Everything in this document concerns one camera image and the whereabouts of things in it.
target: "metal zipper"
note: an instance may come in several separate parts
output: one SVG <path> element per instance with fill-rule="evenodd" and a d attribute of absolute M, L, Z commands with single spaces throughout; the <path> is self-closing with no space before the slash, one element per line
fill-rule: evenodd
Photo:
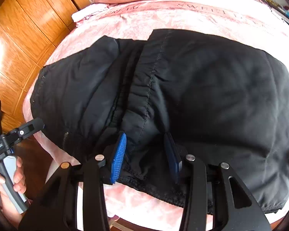
<path fill-rule="evenodd" d="M 67 136 L 68 136 L 68 132 L 66 132 L 63 136 L 62 149 L 64 149 L 64 147 L 65 147 L 65 142 L 66 142 Z"/>

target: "wooden wardrobe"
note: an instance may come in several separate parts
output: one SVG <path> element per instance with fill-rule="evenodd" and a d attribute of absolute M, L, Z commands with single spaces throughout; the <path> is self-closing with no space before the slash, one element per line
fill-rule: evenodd
<path fill-rule="evenodd" d="M 24 98 L 47 59 L 74 29 L 71 15 L 89 0 L 0 0 L 2 129 L 24 122 Z"/>

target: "black jacket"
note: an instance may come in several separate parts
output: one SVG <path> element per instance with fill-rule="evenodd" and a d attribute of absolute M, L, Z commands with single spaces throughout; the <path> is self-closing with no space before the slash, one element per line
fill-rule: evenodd
<path fill-rule="evenodd" d="M 265 213 L 288 199 L 289 73 L 262 50 L 185 30 L 104 36 L 41 70 L 31 110 L 82 163 L 125 131 L 119 182 L 171 204 L 183 206 L 186 185 L 170 177 L 168 131 L 205 163 L 229 163 Z"/>

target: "human hand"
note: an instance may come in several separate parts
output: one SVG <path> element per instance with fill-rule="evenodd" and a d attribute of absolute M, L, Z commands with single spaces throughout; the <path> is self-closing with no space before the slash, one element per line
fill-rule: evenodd
<path fill-rule="evenodd" d="M 26 191 L 25 175 L 22 166 L 22 159 L 17 157 L 16 160 L 17 169 L 14 173 L 14 190 L 19 193 L 24 193 Z M 0 196 L 2 200 L 2 211 L 5 217 L 15 226 L 18 227 L 22 216 L 19 214 L 13 205 L 13 203 L 8 198 L 6 192 L 4 191 L 2 184 L 5 183 L 5 178 L 0 175 Z"/>

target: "pink blanket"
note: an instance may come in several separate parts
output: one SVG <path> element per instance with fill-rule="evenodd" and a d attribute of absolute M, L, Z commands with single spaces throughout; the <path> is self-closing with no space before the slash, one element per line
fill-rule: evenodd
<path fill-rule="evenodd" d="M 262 49 L 289 70 L 289 26 L 260 0 L 142 0 L 124 4 L 92 4 L 73 15 L 74 29 L 46 65 L 92 45 L 103 35 L 147 40 L 153 29 L 178 28 L 218 35 Z M 32 119 L 32 84 L 23 104 Z M 78 161 L 54 145 L 42 132 L 35 134 L 57 163 Z M 178 230 L 182 208 L 116 183 L 105 188 L 107 210 L 130 222 L 157 230 Z M 207 229 L 212 218 L 207 221 Z"/>

